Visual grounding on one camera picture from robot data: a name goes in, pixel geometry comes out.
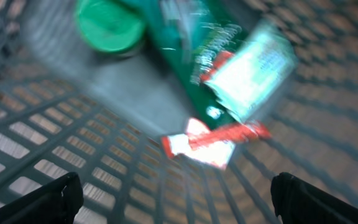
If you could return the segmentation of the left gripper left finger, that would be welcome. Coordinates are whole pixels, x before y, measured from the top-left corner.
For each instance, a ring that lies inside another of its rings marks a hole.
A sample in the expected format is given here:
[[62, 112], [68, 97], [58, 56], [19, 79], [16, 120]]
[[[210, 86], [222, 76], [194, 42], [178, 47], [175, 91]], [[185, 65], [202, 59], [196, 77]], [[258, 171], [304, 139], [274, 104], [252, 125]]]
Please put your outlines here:
[[0, 208], [0, 223], [73, 223], [83, 206], [80, 176], [69, 172]]

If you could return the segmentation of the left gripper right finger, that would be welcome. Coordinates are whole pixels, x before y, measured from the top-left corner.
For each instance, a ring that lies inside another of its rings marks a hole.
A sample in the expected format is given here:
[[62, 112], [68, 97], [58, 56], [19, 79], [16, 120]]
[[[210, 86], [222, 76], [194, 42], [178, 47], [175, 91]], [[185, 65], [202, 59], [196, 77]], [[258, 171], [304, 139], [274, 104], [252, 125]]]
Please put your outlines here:
[[273, 177], [270, 193], [283, 224], [358, 223], [358, 208], [287, 172]]

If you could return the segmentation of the red white stick sachet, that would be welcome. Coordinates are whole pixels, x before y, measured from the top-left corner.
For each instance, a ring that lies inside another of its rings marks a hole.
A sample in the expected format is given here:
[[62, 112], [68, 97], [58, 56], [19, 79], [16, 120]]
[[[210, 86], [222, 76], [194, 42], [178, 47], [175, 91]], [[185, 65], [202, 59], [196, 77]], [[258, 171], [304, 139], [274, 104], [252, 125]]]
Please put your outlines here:
[[184, 155], [194, 161], [224, 170], [237, 143], [271, 137], [269, 130], [259, 121], [235, 122], [210, 130], [204, 122], [190, 118], [184, 133], [163, 136], [161, 143], [170, 159]]

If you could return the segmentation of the light teal packet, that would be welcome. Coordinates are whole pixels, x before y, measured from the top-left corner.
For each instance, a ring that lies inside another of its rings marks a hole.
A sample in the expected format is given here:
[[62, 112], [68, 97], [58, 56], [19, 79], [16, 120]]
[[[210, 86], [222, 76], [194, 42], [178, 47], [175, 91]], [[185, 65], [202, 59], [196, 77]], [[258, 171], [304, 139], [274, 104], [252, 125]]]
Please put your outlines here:
[[239, 51], [206, 81], [228, 113], [245, 122], [297, 65], [295, 51], [271, 22], [260, 21]]

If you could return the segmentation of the green lid jar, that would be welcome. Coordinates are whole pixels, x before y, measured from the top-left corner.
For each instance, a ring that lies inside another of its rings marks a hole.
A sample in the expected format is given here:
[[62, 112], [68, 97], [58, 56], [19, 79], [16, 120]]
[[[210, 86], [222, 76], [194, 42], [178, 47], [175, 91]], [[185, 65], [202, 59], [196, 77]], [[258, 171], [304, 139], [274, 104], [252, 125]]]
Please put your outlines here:
[[77, 0], [75, 23], [90, 47], [113, 54], [137, 47], [147, 27], [135, 10], [117, 0]]

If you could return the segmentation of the green 3M gloves packet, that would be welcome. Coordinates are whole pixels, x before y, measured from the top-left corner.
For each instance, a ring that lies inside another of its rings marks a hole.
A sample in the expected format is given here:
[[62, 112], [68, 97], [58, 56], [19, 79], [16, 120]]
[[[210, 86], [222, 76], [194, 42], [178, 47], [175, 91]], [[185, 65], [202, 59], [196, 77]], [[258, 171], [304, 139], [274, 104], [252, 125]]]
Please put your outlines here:
[[200, 120], [211, 129], [234, 122], [201, 76], [216, 69], [224, 52], [237, 52], [249, 31], [240, 25], [222, 1], [132, 0], [147, 21], [153, 44], [173, 68]]

